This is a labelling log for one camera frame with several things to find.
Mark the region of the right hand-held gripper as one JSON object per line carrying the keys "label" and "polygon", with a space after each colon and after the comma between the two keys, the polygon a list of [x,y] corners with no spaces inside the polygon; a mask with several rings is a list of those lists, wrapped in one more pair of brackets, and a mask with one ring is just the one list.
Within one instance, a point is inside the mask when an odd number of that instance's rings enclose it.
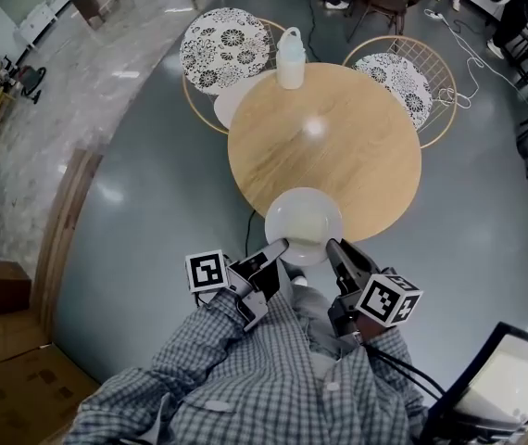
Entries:
{"label": "right hand-held gripper", "polygon": [[328,310],[336,335],[354,334],[360,315],[386,328],[409,319],[422,296],[409,280],[398,274],[380,273],[369,256],[345,239],[331,238],[326,254],[341,292]]}

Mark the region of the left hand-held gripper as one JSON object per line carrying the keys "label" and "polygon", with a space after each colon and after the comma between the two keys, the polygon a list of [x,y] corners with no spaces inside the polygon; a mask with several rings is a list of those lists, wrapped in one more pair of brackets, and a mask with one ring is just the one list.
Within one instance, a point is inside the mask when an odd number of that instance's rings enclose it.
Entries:
{"label": "left hand-held gripper", "polygon": [[288,240],[280,238],[240,261],[229,262],[220,249],[188,255],[189,291],[195,295],[230,291],[247,332],[267,315],[268,302],[280,289],[277,260],[288,248]]}

